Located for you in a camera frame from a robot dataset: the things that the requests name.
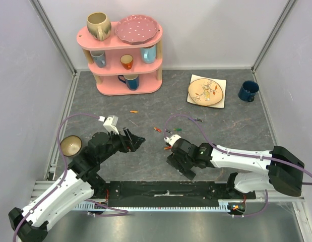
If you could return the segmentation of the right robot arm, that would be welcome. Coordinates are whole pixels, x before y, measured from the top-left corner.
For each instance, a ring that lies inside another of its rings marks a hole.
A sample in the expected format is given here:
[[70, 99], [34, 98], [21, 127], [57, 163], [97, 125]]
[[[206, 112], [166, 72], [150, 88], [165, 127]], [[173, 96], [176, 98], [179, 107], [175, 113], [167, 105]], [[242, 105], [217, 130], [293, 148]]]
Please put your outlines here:
[[225, 192], [230, 198], [272, 189], [287, 196], [301, 196], [304, 163], [284, 147], [246, 151], [209, 143], [196, 146], [179, 135], [166, 137], [164, 141], [172, 152], [167, 163], [189, 180], [196, 175], [193, 167], [244, 170], [244, 173], [235, 172], [229, 176]]

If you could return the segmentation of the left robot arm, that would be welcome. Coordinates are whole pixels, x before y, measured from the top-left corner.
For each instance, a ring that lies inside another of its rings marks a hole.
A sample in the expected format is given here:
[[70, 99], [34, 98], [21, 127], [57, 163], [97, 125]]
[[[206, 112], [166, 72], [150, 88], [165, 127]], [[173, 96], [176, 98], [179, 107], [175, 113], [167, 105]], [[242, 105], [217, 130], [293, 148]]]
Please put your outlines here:
[[101, 163], [116, 152], [135, 152], [145, 141], [128, 129], [123, 132], [95, 133], [52, 186], [24, 208], [13, 208], [9, 212], [13, 241], [43, 241], [54, 225], [82, 201], [101, 198], [105, 193], [105, 180], [97, 174]]

